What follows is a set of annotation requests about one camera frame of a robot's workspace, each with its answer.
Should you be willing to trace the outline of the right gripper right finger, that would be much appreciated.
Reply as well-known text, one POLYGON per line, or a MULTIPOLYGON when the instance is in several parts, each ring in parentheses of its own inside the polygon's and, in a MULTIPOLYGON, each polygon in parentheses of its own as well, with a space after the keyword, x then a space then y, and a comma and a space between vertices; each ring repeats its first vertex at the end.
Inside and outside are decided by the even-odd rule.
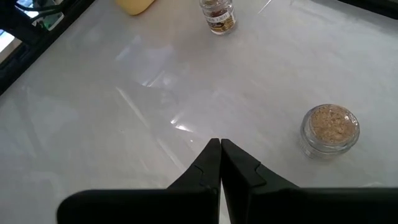
POLYGON ((221 140, 231 223, 397 223, 396 188, 302 188, 221 140))

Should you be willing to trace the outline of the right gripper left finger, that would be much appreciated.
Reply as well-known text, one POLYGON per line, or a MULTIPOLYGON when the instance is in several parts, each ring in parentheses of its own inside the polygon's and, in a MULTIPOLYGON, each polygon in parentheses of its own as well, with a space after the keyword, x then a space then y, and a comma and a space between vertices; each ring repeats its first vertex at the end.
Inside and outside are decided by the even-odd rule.
POLYGON ((62 201, 57 223, 218 223, 220 165, 213 138, 167 188, 84 190, 62 201))

